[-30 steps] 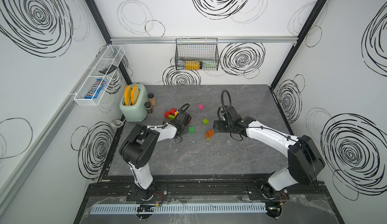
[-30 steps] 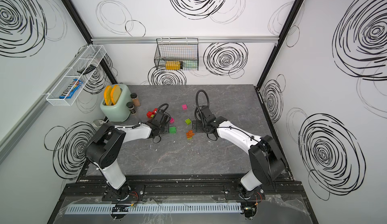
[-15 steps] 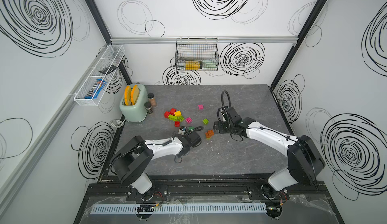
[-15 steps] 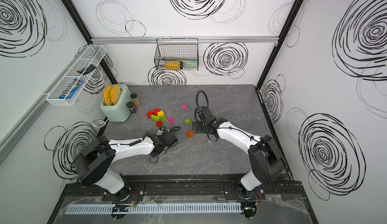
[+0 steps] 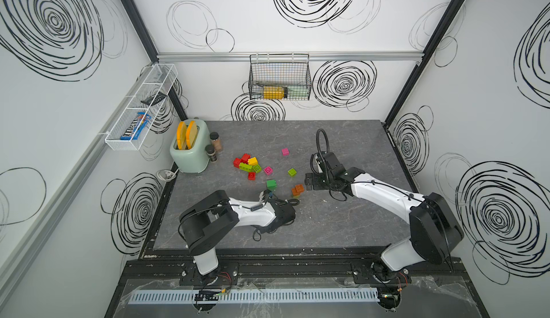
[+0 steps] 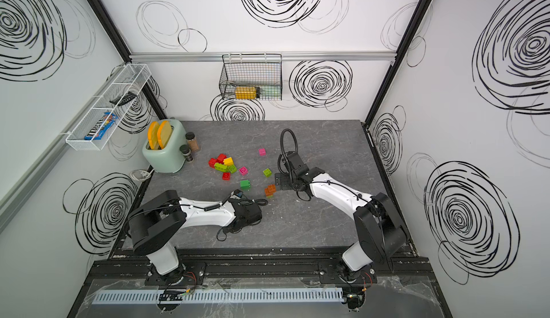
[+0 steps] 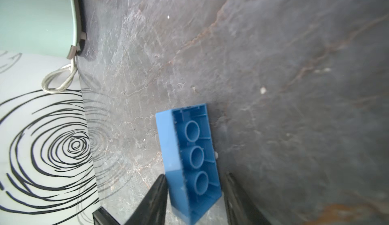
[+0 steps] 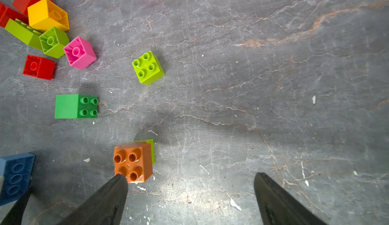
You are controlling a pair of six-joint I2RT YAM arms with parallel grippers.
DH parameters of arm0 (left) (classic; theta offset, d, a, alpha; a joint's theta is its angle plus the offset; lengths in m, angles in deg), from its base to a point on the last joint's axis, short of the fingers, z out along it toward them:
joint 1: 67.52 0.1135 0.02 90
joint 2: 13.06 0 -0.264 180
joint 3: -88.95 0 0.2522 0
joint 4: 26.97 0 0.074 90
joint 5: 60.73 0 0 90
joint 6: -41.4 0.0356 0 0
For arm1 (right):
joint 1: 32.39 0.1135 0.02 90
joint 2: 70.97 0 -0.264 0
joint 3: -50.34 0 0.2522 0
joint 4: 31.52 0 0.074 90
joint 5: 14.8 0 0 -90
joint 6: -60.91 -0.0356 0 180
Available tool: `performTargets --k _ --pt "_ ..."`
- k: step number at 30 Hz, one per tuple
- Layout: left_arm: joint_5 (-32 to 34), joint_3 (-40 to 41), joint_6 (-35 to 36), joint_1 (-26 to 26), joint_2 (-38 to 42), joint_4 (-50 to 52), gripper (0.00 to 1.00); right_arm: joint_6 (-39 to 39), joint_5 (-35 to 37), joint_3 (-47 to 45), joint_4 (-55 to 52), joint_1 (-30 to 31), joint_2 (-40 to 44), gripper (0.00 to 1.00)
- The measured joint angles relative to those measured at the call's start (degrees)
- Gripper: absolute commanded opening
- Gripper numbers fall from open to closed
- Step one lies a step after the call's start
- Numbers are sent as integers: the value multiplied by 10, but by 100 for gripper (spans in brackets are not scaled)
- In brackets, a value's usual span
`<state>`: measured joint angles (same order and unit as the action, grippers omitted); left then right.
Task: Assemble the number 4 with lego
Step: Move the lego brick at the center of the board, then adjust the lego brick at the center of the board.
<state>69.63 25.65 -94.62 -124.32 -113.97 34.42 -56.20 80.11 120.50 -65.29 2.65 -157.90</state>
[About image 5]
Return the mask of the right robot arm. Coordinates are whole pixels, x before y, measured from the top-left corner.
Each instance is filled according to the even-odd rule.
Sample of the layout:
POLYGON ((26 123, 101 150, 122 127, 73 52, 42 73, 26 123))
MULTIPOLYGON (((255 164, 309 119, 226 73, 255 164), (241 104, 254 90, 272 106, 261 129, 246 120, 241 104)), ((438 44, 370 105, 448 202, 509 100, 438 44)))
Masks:
POLYGON ((306 175, 305 182, 312 189, 365 199, 408 224, 410 236, 386 247, 372 263, 373 271, 382 281, 421 262, 435 265, 450 262, 451 252, 464 238, 463 229, 447 201, 437 193, 423 195, 406 191, 362 169, 346 169, 332 152, 312 154, 310 168, 312 171, 306 175))

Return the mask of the orange lego brick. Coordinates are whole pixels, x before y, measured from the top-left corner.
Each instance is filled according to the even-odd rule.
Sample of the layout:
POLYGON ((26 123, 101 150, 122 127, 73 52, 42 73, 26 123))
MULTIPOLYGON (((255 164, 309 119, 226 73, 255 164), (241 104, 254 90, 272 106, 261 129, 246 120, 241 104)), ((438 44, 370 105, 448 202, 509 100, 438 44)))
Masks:
POLYGON ((292 196, 300 197, 304 192, 305 192, 304 186, 302 184, 298 184, 292 189, 292 196))

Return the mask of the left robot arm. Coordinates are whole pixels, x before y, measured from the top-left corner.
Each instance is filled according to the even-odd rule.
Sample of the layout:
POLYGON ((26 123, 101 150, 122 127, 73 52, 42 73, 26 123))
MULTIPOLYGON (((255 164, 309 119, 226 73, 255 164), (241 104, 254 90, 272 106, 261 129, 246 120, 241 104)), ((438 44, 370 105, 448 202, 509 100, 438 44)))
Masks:
POLYGON ((217 190, 179 216, 178 233, 199 274, 208 276, 219 269, 217 244, 233 229, 251 226, 254 236, 272 234, 294 223, 299 204, 299 199, 280 199, 269 189, 254 202, 231 198, 224 190, 217 190))

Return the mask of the dark green lego brick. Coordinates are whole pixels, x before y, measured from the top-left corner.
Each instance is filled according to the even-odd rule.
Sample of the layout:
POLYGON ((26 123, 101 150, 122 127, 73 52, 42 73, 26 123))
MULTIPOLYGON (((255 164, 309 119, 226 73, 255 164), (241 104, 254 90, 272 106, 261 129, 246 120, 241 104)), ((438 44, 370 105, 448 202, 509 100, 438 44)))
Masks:
POLYGON ((266 187, 270 191, 274 191, 277 188, 276 180, 268 180, 266 182, 266 187))

